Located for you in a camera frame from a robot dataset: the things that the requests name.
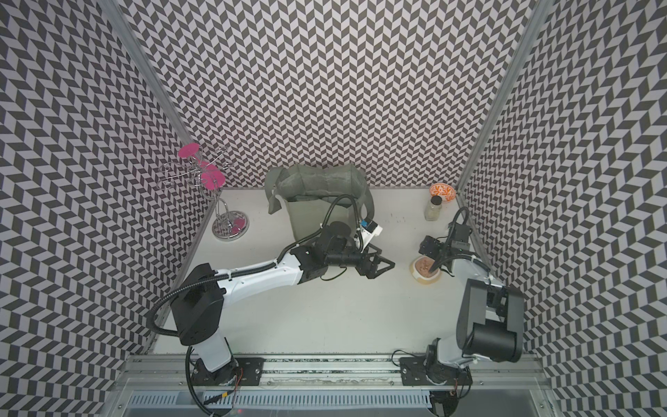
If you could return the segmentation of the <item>green canvas bag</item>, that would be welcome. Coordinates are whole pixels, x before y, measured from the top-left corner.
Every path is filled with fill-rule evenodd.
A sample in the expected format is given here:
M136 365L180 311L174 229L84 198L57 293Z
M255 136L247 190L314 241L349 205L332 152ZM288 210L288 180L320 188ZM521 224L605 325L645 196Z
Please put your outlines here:
M354 165L333 168L314 168L295 165L272 168L266 175L264 190L269 203L269 214L286 208L295 240L317 231L324 217L331 211L330 222L344 222L354 227L354 209L345 198L331 206L339 196L352 196L360 219L374 218L374 201L366 174Z

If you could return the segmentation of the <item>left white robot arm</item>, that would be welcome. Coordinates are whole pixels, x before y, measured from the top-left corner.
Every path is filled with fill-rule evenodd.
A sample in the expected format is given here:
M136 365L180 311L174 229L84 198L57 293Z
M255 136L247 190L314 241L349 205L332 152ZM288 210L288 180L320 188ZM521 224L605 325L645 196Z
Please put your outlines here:
M269 290L320 279L330 267L353 268L368 280L394 268L394 262L371 243L381 231L373 216L362 217L351 195L337 196L331 208L341 201L350 204L354 224L332 221L333 211L327 210L314 233L286 246L276 259L239 269L200 264L179 288L154 304L147 316L148 329L177 338L188 354L197 355L195 361L185 361L188 376L219 385L241 380L241 366L220 330L225 307Z

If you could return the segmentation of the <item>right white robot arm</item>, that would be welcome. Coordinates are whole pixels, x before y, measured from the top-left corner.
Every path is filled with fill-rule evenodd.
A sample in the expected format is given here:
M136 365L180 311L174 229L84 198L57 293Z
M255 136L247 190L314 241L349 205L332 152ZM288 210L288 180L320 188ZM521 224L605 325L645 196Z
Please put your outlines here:
M516 363L523 355L524 296L495 277L474 251L468 220L469 209L459 208L446 236L426 236L411 265L419 283L435 283L443 275L465 283L454 334L427 347L424 374L434 385L470 382L469 366L478 361Z

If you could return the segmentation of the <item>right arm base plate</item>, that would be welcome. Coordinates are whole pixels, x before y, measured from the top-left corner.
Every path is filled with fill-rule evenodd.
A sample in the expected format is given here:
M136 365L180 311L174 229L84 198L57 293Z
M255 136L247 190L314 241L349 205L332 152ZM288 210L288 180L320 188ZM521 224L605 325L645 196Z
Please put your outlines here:
M401 357L399 366L402 385L406 387L472 385L472 375L465 368L443 365L438 361L428 365L425 356Z

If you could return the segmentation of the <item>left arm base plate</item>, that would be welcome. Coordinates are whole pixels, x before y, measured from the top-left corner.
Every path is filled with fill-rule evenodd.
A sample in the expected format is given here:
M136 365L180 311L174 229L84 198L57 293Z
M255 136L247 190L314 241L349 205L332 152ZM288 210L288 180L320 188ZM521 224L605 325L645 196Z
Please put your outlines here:
M215 387L240 385L258 386L262 378L265 360L260 357L234 358L229 364L210 372L206 369L201 359L193 363L191 380L194 386Z

